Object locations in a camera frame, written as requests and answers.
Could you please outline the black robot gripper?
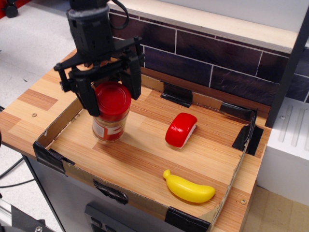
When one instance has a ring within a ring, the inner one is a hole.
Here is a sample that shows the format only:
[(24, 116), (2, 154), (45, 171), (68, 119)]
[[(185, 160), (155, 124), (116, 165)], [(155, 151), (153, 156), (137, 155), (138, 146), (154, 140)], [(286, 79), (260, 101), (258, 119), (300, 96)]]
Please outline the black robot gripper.
[(108, 6), (71, 6), (66, 15), (77, 52), (54, 67), (60, 75), (62, 90), (75, 92), (91, 116), (100, 115), (91, 85), (94, 81), (105, 77), (120, 79), (132, 99), (137, 100), (141, 95), (140, 68), (145, 61), (142, 38), (115, 41), (112, 31), (125, 29), (129, 18), (115, 26), (109, 11)]

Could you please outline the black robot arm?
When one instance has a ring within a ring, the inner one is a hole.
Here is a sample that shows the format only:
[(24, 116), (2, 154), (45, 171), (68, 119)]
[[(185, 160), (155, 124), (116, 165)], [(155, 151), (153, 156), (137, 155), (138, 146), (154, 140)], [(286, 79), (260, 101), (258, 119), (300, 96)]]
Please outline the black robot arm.
[(132, 99), (141, 95), (141, 67), (145, 55), (141, 38), (135, 36), (114, 41), (112, 30), (124, 29), (129, 20), (114, 26), (105, 0), (71, 0), (67, 19), (77, 52), (58, 63), (54, 70), (61, 78), (64, 92), (74, 92), (90, 115), (99, 116), (99, 106), (92, 85), (97, 81), (121, 81)]

